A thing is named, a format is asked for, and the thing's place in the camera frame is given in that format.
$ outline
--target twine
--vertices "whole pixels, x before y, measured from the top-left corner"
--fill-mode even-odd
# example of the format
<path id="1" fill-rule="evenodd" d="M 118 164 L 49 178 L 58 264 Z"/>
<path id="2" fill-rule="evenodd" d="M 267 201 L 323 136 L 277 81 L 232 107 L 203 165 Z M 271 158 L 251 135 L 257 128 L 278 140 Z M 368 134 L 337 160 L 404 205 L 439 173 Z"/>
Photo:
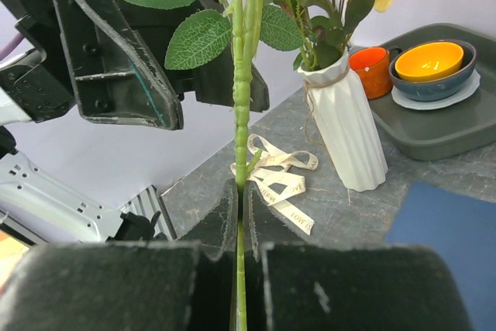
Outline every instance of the twine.
<path id="1" fill-rule="evenodd" d="M 322 145 L 322 146 L 326 147 L 326 145 L 322 141 L 320 141 L 320 142 L 313 141 L 308 136 L 308 121 L 310 120 L 311 117 L 313 117 L 313 113 L 315 111 L 315 102 L 313 100 L 313 97 L 308 94 L 308 91 L 310 89 L 322 89 L 322 88 L 327 88 L 327 87 L 330 87 L 332 85 L 335 85 L 336 83 L 339 83 L 342 79 L 344 79 L 345 76 L 347 76 L 349 72 L 350 72 L 350 66 L 347 64 L 343 73 L 338 75 L 336 78 L 334 78 L 330 81 L 327 81 L 324 84 L 315 84 L 315 83 L 310 83 L 309 81 L 306 81 L 306 80 L 304 81 L 303 87 L 305 89 L 305 102 L 306 102 L 308 108 L 310 109 L 310 113 L 307 115 L 307 119 L 305 120 L 305 136 L 306 136 L 308 142 L 316 143 L 318 145 Z M 322 134 L 320 133 L 319 127 L 316 124 L 317 123 L 315 123 L 315 126 L 317 127 L 317 131 L 319 131 L 319 135 L 322 138 Z"/>

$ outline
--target white ribbon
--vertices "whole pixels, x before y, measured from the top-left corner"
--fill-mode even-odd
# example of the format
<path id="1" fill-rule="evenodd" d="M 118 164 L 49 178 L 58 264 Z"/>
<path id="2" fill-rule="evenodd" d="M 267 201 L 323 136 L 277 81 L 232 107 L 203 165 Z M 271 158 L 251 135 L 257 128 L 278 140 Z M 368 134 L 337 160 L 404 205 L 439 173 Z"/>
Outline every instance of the white ribbon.
<path id="1" fill-rule="evenodd" d="M 260 193 L 268 205 L 271 205 L 282 215 L 292 221 L 299 229 L 307 235 L 310 235 L 314 220 L 298 209 L 288 201 L 288 198 L 304 193 L 305 177 L 298 174 L 290 174 L 288 171 L 291 166 L 304 168 L 306 170 L 314 170 L 319 165 L 319 159 L 308 151 L 295 151 L 293 153 L 285 153 L 281 149 L 275 147 L 262 136 L 252 134 L 248 137 L 248 150 L 251 154 L 255 154 L 259 148 L 255 146 L 253 141 L 259 139 L 265 150 L 262 151 L 260 160 L 255 165 L 248 180 L 254 181 Z M 308 155 L 306 163 L 295 158 L 296 155 Z M 267 170 L 263 167 L 280 167 L 280 171 Z M 231 172 L 236 175 L 236 164 L 231 164 Z M 279 194 L 270 188 L 273 184 L 286 185 L 286 188 Z"/>

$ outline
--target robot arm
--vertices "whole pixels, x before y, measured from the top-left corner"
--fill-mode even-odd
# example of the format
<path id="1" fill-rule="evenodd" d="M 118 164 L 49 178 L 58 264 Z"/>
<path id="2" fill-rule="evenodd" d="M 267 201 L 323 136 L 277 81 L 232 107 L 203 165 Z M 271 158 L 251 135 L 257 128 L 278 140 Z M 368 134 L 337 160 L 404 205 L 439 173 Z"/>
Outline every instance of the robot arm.
<path id="1" fill-rule="evenodd" d="M 1 1 L 35 48 L 0 65 L 0 126 L 44 122 L 77 105 L 91 122 L 176 130 L 183 127 L 185 92 L 194 91 L 200 102 L 233 104 L 229 47 L 191 71 L 166 71 L 162 64 L 179 24 L 200 9 L 219 9 L 217 0 L 169 11 L 119 0 Z M 253 76 L 251 109 L 261 112 L 269 107 L 268 90 L 255 67 Z M 109 209 L 44 173 L 0 129 L 4 227 L 19 228 L 28 215 L 78 241 L 149 240 L 157 233 L 174 238 L 167 211 L 157 207 L 160 201 L 126 213 Z M 24 228 L 32 233 L 31 242 L 54 239 L 35 226 Z"/>
<path id="2" fill-rule="evenodd" d="M 6 224 L 16 231 L 21 227 L 19 218 L 34 221 L 34 226 L 24 226 L 30 233 L 23 234 L 25 243 L 57 240 L 47 229 L 36 233 L 39 224 L 78 242 L 152 240 L 158 233 L 165 233 L 159 235 L 161 239 L 175 238 L 165 209 L 141 212 L 148 218 L 103 206 L 52 178 L 16 150 L 10 132 L 0 127 L 0 226 Z M 160 218 L 162 226 L 157 229 Z"/>

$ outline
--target purple cable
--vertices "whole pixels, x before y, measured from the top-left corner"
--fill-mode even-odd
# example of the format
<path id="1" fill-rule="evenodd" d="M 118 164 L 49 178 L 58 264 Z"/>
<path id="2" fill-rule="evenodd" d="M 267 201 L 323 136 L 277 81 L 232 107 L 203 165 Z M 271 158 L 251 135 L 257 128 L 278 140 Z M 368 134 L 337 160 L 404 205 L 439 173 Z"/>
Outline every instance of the purple cable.
<path id="1" fill-rule="evenodd" d="M 23 40 L 24 35 L 21 33 L 14 36 L 14 39 L 12 39 L 5 47 L 0 49 L 0 61 L 4 60 L 9 54 L 11 54 Z"/>

